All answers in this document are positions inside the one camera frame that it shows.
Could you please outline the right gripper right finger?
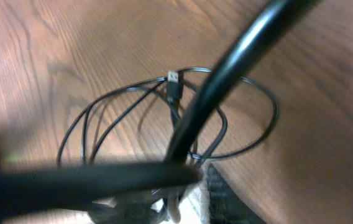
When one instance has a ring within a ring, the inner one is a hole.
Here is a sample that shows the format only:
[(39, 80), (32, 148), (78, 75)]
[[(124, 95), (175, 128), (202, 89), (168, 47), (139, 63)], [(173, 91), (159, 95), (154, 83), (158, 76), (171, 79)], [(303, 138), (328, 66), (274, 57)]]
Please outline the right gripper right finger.
[(265, 224), (231, 189), (216, 168), (206, 171), (210, 224)]

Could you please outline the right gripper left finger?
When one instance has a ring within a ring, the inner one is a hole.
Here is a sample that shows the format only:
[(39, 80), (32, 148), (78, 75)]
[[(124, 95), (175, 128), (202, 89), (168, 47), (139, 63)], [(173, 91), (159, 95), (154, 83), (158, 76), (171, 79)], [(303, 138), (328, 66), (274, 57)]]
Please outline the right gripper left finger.
[(150, 224), (164, 221), (164, 209), (152, 209), (152, 205), (164, 198), (164, 189), (117, 195), (106, 203), (91, 203), (86, 207), (94, 223)]

